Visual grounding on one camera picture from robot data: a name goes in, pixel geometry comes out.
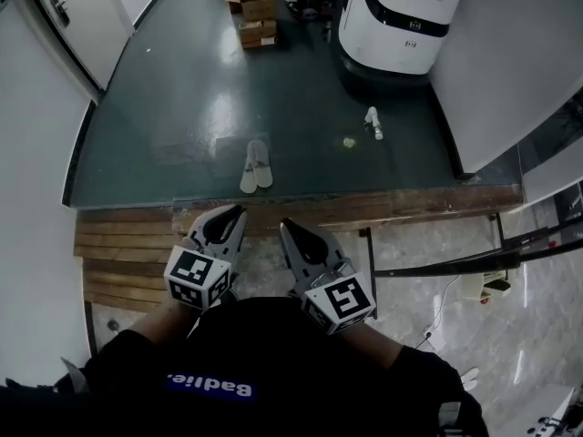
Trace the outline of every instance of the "marble floor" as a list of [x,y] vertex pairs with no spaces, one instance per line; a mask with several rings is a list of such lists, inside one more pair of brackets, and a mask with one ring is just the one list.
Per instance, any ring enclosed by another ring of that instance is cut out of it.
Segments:
[[[552,200],[520,214],[502,216],[505,235],[556,223]],[[356,267],[368,276],[365,240],[356,233],[338,239]],[[420,266],[493,248],[495,223],[486,217],[383,226],[373,231],[378,269]],[[548,384],[578,387],[583,382],[583,258],[581,251],[528,262],[513,273],[512,291],[486,305],[462,300],[459,280],[447,292],[437,351],[460,373],[478,367],[471,392],[482,404],[493,435],[522,409],[532,393]],[[277,239],[247,239],[235,290],[242,298],[283,296],[293,284]],[[409,346],[424,339],[435,318],[434,297],[454,277],[377,280],[378,320],[372,327]],[[126,328],[142,314],[96,305],[97,346],[111,340],[107,321]],[[434,351],[429,343],[423,350]]]

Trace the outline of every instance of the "stack of cardboard boxes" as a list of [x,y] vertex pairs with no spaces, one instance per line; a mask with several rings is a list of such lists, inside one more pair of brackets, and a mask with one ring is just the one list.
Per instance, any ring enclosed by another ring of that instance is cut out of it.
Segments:
[[239,37],[243,48],[273,46],[277,40],[277,0],[226,0],[230,12],[243,13]]

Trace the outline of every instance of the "green floor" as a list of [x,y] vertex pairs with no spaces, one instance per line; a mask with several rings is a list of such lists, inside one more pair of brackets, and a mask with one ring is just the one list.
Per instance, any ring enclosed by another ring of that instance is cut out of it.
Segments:
[[[349,97],[320,25],[281,11],[276,47],[243,51],[222,0],[159,0],[130,39],[87,132],[71,203],[77,208],[237,198],[246,145],[270,147],[274,183],[254,197],[456,183],[423,96],[374,104]],[[347,148],[346,138],[355,140]],[[514,153],[476,183],[517,182]]]

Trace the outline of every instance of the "white slipper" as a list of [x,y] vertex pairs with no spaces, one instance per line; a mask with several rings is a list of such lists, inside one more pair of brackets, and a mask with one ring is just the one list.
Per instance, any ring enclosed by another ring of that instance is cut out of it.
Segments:
[[261,188],[270,187],[273,184],[273,175],[271,174],[270,153],[265,143],[260,139],[249,141],[247,145],[247,158],[251,160],[257,185]]
[[467,371],[466,373],[462,374],[460,379],[462,380],[462,383],[468,383],[468,382],[472,381],[473,379],[475,379],[479,372],[480,372],[480,370],[478,368],[472,368],[469,371]]
[[473,390],[475,387],[477,387],[477,381],[476,381],[476,380],[469,381],[469,382],[466,382],[466,383],[464,384],[464,390],[465,390],[465,391],[471,391],[471,390]]
[[247,159],[245,160],[245,169],[243,169],[243,176],[240,179],[239,188],[247,194],[253,194],[255,189],[257,189],[257,181],[255,180],[255,174],[253,173],[253,167],[251,166],[249,152],[247,153]]

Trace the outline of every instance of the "blue logo patch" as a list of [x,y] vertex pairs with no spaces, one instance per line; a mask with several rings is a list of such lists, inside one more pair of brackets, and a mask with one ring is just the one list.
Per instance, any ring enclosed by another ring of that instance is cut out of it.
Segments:
[[194,391],[210,398],[234,401],[257,401],[257,388],[247,383],[222,381],[214,377],[191,374],[169,374],[166,390]]

